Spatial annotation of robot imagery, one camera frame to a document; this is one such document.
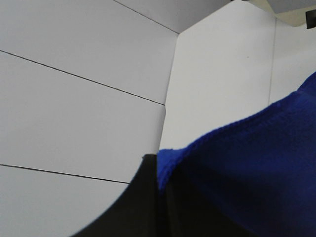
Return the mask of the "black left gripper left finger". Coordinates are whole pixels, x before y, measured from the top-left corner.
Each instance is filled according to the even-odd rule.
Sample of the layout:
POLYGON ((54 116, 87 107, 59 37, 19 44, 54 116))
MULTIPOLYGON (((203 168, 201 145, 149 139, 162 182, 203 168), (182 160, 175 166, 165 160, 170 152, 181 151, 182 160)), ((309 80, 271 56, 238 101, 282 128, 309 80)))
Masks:
POLYGON ((119 198, 75 237, 161 237, 158 210, 157 156, 144 155, 132 181, 119 198))

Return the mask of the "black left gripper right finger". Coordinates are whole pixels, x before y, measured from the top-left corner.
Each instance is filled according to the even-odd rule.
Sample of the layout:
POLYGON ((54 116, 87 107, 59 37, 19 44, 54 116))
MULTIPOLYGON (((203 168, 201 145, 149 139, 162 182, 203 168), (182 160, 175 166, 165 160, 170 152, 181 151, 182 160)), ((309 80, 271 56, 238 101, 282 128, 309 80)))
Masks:
POLYGON ((164 190, 168 237, 235 237, 236 226, 177 168, 164 190))

